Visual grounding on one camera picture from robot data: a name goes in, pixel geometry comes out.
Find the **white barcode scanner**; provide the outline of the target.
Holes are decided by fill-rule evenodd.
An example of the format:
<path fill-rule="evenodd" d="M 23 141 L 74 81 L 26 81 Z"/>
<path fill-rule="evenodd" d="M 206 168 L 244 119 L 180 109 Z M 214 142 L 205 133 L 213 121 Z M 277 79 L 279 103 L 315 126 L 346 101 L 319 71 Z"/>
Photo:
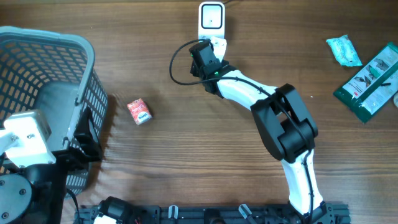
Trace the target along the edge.
<path fill-rule="evenodd" d="M 198 38 L 224 39 L 225 35 L 225 5 L 222 2 L 205 1 L 198 7 Z"/>

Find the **orange Kleenex tissue pack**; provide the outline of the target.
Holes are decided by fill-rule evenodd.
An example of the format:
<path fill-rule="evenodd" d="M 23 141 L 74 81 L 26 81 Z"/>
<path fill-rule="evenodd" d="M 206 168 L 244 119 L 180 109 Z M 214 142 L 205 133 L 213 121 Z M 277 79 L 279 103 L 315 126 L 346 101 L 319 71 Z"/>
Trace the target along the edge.
<path fill-rule="evenodd" d="M 146 103 L 141 98 L 139 98 L 138 100 L 134 100 L 131 103 L 128 103 L 127 108 L 137 125 L 141 125 L 146 121 L 152 119 L 152 115 Z"/>

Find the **light green wipes pack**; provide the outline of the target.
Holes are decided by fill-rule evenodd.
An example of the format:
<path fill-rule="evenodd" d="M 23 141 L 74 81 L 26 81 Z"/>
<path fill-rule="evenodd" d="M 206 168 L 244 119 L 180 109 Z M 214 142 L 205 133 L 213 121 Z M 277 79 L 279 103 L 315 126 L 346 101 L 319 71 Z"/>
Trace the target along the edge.
<path fill-rule="evenodd" d="M 359 67 L 363 65 L 348 35 L 327 39 L 326 43 L 341 66 Z"/>

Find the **green lidded jar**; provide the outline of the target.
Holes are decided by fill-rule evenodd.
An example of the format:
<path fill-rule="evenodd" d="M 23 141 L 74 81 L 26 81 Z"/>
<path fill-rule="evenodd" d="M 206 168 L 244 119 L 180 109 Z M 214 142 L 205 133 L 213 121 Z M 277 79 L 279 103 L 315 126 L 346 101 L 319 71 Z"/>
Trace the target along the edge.
<path fill-rule="evenodd" d="M 394 95 L 393 102 L 394 102 L 394 105 L 398 108 L 398 93 L 396 93 Z"/>

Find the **grey plastic mesh basket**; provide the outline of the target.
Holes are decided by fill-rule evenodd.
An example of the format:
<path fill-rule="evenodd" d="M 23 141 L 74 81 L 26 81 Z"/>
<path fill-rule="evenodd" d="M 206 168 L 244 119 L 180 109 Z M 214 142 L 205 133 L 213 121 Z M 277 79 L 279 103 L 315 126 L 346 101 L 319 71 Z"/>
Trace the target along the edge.
<path fill-rule="evenodd" d="M 89 107 L 99 138 L 108 96 L 94 64 L 92 45 L 78 35 L 1 27 L 1 129 L 14 113 L 41 110 L 52 132 L 51 151 L 79 147 L 73 132 Z M 91 163 L 88 171 L 68 175 L 74 194 L 86 189 Z"/>

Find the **green 3M gloves package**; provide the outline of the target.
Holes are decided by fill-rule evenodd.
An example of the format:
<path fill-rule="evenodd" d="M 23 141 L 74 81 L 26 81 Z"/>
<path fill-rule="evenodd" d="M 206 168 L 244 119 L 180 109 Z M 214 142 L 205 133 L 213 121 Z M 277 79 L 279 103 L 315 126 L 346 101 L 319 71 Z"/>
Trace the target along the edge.
<path fill-rule="evenodd" d="M 397 93 L 397 46 L 389 42 L 333 95 L 367 123 Z"/>

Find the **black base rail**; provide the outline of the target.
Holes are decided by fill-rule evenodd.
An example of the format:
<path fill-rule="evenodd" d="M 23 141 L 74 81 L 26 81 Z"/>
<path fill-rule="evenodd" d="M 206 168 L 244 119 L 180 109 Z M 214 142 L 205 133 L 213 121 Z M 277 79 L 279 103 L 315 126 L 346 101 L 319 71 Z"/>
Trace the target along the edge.
<path fill-rule="evenodd" d="M 299 224 L 301 219 L 287 205 L 250 206 L 251 214 L 246 218 L 238 207 L 180 207 L 176 218 L 169 217 L 169 210 L 159 206 L 138 206 L 133 208 L 131 223 L 143 224 L 206 224 L 225 222 L 226 224 Z M 314 224 L 351 224 L 347 205 L 326 204 L 323 215 L 313 214 Z"/>

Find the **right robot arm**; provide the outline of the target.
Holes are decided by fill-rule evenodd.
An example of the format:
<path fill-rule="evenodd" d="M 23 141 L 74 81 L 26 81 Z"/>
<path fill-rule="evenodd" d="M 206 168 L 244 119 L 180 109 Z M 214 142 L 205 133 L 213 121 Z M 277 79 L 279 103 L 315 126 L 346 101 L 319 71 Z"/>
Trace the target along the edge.
<path fill-rule="evenodd" d="M 290 84 L 274 87 L 248 78 L 216 56 L 220 42 L 198 39 L 194 43 L 189 50 L 192 75 L 208 93 L 251 112 L 265 148 L 282 163 L 290 205 L 305 223 L 317 221 L 324 203 L 313 167 L 318 128 L 297 90 Z"/>

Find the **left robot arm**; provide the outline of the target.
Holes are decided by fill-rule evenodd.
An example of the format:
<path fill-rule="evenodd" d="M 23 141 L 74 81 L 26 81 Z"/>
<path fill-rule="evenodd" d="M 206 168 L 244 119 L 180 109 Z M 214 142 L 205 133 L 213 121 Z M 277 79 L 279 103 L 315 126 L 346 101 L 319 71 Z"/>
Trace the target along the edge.
<path fill-rule="evenodd" d="M 102 159 L 92 112 L 84 109 L 73 132 L 78 148 L 51 151 L 50 126 L 40 110 L 15 113 L 1 130 L 1 159 L 17 168 L 1 176 L 1 223 L 60 223 L 68 175 Z"/>

